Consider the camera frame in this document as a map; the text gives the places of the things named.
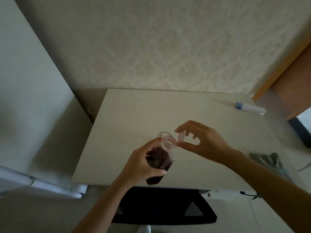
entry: wooden door frame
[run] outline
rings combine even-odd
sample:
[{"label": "wooden door frame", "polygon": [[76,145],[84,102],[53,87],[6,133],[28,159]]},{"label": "wooden door frame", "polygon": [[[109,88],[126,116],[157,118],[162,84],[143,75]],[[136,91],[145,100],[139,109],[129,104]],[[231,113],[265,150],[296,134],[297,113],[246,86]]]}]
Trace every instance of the wooden door frame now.
[{"label": "wooden door frame", "polygon": [[305,33],[299,38],[298,42],[293,46],[290,52],[272,72],[268,79],[261,85],[261,87],[253,95],[253,101],[257,101],[272,84],[284,73],[284,71],[294,62],[294,60],[305,50],[311,43],[311,25],[307,27]]}]

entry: black office chair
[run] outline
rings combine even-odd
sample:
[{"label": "black office chair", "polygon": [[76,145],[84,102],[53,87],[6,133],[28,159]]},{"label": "black office chair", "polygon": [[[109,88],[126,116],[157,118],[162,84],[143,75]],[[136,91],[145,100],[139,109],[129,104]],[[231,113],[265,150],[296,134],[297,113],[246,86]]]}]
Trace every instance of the black office chair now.
[{"label": "black office chair", "polygon": [[197,225],[217,216],[199,190],[133,187],[122,198],[113,223]]}]

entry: forearm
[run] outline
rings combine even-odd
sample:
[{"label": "forearm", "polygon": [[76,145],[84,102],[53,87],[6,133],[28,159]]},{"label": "forearm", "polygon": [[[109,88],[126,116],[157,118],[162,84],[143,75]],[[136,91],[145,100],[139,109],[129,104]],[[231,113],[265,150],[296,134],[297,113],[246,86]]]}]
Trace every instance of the forearm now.
[{"label": "forearm", "polygon": [[72,230],[75,232],[106,232],[119,203],[125,193],[130,189],[126,182],[117,178],[104,192],[102,198],[95,204],[89,213]]},{"label": "forearm", "polygon": [[311,195],[248,157],[226,166],[241,176],[295,232],[311,232]]}]

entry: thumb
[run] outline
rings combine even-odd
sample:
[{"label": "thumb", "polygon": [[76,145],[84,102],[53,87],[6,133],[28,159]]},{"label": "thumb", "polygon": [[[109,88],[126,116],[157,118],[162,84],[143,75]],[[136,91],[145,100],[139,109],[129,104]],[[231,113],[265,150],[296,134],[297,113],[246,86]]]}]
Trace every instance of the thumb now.
[{"label": "thumb", "polygon": [[193,152],[193,153],[197,153],[198,152],[198,146],[197,145],[193,145],[193,144],[190,144],[188,142],[185,142],[185,141],[179,141],[177,143],[177,146],[185,149],[185,150],[188,150],[190,152]]},{"label": "thumb", "polygon": [[164,169],[152,168],[151,175],[154,176],[164,176],[166,171]]}]

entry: left hand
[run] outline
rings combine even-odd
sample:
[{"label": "left hand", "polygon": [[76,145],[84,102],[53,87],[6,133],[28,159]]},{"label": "left hand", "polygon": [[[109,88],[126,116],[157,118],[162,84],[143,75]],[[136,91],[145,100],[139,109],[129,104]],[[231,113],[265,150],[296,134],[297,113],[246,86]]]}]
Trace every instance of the left hand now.
[{"label": "left hand", "polygon": [[162,138],[156,138],[142,147],[136,149],[131,154],[122,172],[119,175],[123,181],[131,187],[154,176],[163,176],[166,171],[163,169],[152,168],[146,161],[146,153],[161,142]]}]

